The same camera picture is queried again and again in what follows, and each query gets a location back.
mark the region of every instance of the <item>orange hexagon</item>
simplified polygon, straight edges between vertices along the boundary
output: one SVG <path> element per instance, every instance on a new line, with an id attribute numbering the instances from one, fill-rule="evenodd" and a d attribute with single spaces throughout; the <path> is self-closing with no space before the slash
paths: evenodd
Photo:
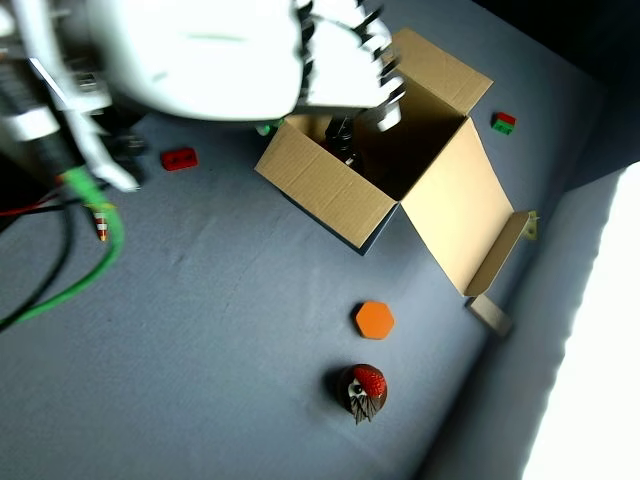
<path id="1" fill-rule="evenodd" d="M 386 303 L 365 302 L 356 314 L 356 323 L 363 337 L 382 340 L 391 332 L 395 320 Z"/>

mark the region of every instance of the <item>red strawberry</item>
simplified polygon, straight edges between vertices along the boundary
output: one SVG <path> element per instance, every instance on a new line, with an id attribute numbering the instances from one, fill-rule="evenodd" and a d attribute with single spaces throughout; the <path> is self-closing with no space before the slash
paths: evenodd
<path id="1" fill-rule="evenodd" d="M 356 367 L 353 369 L 353 375 L 370 397 L 380 397 L 387 390 L 387 382 L 378 371 Z"/>

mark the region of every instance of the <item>open cardboard box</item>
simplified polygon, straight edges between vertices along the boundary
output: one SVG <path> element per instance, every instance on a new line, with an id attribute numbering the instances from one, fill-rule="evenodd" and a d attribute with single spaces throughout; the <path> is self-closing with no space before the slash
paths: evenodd
<path id="1" fill-rule="evenodd" d="M 394 35 L 407 93 L 402 121 L 380 133 L 356 124 L 364 177 L 320 143 L 328 117 L 291 116 L 256 170 L 356 248 L 397 204 L 458 291 L 485 292 L 527 224 L 514 212 L 469 111 L 492 81 L 411 30 Z"/>

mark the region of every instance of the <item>box flap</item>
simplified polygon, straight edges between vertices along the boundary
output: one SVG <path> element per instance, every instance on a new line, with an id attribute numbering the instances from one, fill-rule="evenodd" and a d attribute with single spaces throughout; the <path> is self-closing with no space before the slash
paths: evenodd
<path id="1" fill-rule="evenodd" d="M 412 30 L 394 34 L 392 45 L 398 50 L 398 70 L 403 75 L 465 115 L 493 83 Z"/>
<path id="2" fill-rule="evenodd" d="M 469 283 L 465 295 L 475 297 L 486 292 L 493 279 L 496 278 L 498 272 L 507 260 L 507 257 L 515 247 L 520 235 L 529 221 L 528 212 L 516 212 L 507 221 L 502 232 L 496 239 L 495 243 L 489 250 L 482 265 Z"/>
<path id="3" fill-rule="evenodd" d="M 256 171 L 356 247 L 396 203 L 290 120 L 278 129 Z"/>
<path id="4" fill-rule="evenodd" d="M 463 295 L 513 214 L 471 118 L 463 122 L 401 203 L 433 257 Z M 490 271 L 487 266 L 482 278 Z"/>

